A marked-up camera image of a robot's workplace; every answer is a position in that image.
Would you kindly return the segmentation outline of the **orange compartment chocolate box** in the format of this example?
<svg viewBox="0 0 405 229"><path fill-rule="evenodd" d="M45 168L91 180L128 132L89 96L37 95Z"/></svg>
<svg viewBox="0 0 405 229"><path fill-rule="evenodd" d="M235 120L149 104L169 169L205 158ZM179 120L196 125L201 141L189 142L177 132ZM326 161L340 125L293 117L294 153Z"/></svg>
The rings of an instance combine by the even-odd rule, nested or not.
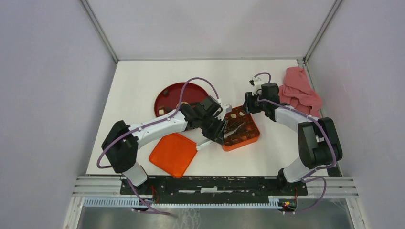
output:
<svg viewBox="0 0 405 229"><path fill-rule="evenodd" d="M245 115L240 116L239 112L243 112ZM231 118L231 114L237 115L237 118ZM260 131L256 123L250 114L244 112L242 106L233 108L232 111L225 116L225 119L228 121L226 129L230 128L232 125L238 126L237 123L246 122L246 125L240 127L235 134L224 139L224 144L222 145L224 151L229 152L241 148L252 144L259 139Z"/></svg>

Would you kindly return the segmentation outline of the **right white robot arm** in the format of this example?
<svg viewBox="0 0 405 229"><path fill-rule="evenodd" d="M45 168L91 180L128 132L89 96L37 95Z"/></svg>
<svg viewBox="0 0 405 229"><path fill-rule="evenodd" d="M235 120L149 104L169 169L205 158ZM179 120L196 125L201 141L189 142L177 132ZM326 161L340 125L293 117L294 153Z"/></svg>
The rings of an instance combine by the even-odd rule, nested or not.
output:
<svg viewBox="0 0 405 229"><path fill-rule="evenodd" d="M250 80L251 92L245 93L242 106L248 114L264 113L270 120L285 125L298 135L298 158L281 169L276 189L287 195L295 182L304 181L321 169L334 167L342 159L340 140L331 118L317 118L280 103L279 87L275 83Z"/></svg>

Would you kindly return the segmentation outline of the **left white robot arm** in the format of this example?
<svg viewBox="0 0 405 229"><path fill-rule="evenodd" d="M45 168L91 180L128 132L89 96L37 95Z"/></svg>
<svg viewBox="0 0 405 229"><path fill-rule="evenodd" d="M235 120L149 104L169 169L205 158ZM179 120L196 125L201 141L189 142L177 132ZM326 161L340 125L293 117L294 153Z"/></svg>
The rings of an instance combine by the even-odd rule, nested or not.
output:
<svg viewBox="0 0 405 229"><path fill-rule="evenodd" d="M169 134L192 129L201 129L205 140L196 145L201 150L211 143L224 144L227 120L225 116L232 107L220 99L206 97L195 105L181 104L175 110L151 121L128 125L123 120L116 122L102 143L102 155L117 174L123 174L132 182L138 194L149 191L148 175L137 162L137 152L151 141Z"/></svg>

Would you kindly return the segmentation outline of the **metal serving tongs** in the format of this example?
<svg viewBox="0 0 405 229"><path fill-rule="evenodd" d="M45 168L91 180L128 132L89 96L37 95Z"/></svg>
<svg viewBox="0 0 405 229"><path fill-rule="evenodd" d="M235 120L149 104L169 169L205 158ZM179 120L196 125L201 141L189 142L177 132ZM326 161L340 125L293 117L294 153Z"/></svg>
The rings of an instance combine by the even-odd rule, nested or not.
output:
<svg viewBox="0 0 405 229"><path fill-rule="evenodd" d="M238 124L238 126L232 125L230 128L227 128L227 129L225 130L225 132L224 132L224 139L226 139L227 137L229 137L229 136L235 134L235 133L237 132L237 130L240 129L240 127L246 125L246 122L237 123L237 124ZM202 142L200 142L200 143L198 143L198 144L196 145L196 150L197 150L197 151L200 151L200 150L202 150L204 147L209 146L209 145L212 144L212 143L213 143L213 140L209 140L209 139L203 140Z"/></svg>

